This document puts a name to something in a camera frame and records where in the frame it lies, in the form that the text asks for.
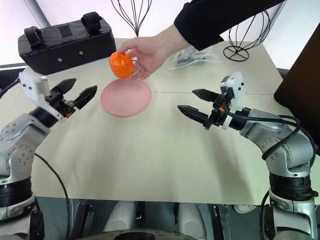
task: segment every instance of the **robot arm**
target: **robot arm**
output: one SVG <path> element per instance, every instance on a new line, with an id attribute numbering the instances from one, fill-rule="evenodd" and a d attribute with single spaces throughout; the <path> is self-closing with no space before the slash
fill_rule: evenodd
<path id="1" fill-rule="evenodd" d="M 31 171 L 36 149 L 54 124 L 69 118 L 76 111 L 75 107 L 83 108 L 97 91 L 97 86 L 92 86 L 76 100 L 67 101 L 64 94 L 72 89 L 76 79 L 64 80 L 49 90 L 45 76 L 21 72 L 19 78 L 24 95 L 38 107 L 29 114 L 22 114 L 0 132 L 0 221 L 5 221 L 0 226 L 1 234 L 20 233 L 19 222 L 23 219 L 29 226 L 35 206 Z M 29 218 L 11 221 L 26 215 Z"/>
<path id="2" fill-rule="evenodd" d="M 278 144 L 293 131 L 280 116 L 240 106 L 245 91 L 240 72 L 226 76 L 220 89 L 221 94 L 205 89 L 192 91 L 199 98 L 213 102 L 210 116 L 190 106 L 178 105 L 178 108 L 207 130 L 211 125 L 238 130 L 265 153 L 262 156 L 269 170 L 273 215 L 272 223 L 267 222 L 269 230 L 265 231 L 269 238 L 283 231 L 295 231 L 317 239 L 314 197 L 318 193 L 311 189 L 310 169 L 314 155 L 311 142 L 296 133 Z"/>

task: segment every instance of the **black bag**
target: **black bag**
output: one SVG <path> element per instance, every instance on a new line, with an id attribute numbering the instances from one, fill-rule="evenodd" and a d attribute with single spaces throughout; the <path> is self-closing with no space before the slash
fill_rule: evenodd
<path id="1" fill-rule="evenodd" d="M 116 44 L 109 24 L 89 12 L 81 20 L 26 28 L 18 39 L 18 50 L 32 70 L 49 75 L 107 58 L 116 51 Z"/>

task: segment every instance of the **human hand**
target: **human hand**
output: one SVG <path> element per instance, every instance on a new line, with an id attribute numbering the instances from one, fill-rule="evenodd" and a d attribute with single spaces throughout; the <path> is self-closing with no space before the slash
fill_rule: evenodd
<path id="1" fill-rule="evenodd" d="M 152 73 L 162 66 L 165 60 L 173 53 L 189 46 L 189 43 L 180 35 L 177 28 L 172 25 L 160 34 L 151 37 L 135 37 L 125 41 L 118 53 L 136 57 L 134 74 L 131 79 L 147 79 Z"/>

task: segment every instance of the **black sleeve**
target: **black sleeve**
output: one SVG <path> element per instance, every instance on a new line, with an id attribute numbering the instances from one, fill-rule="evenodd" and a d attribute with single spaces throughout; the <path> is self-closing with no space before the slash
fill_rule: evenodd
<path id="1" fill-rule="evenodd" d="M 193 0 L 184 4 L 174 25 L 199 51 L 217 44 L 220 34 L 283 0 Z"/>

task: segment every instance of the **floor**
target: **floor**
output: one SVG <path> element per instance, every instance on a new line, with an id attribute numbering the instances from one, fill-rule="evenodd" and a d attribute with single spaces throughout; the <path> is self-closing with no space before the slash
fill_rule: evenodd
<path id="1" fill-rule="evenodd" d="M 63 239 L 66 231 L 67 211 L 66 200 L 63 198 L 37 197 L 44 215 L 45 239 Z M 73 199 L 74 217 L 77 214 L 79 200 Z M 108 220 L 108 217 L 116 204 L 116 201 L 89 200 L 92 204 L 92 215 L 89 224 L 86 225 L 84 236 L 99 234 Z M 207 231 L 207 239 L 213 240 L 213 228 L 208 207 L 209 204 L 199 204 L 204 224 Z M 228 220 L 233 240 L 257 240 L 260 239 L 258 231 L 259 207 L 246 214 L 237 213 L 231 205 L 227 207 Z M 318 223 L 320 222 L 320 208 L 317 211 Z M 174 217 L 174 204 L 172 202 L 146 202 L 145 222 L 143 229 L 157 229 L 177 231 Z"/>

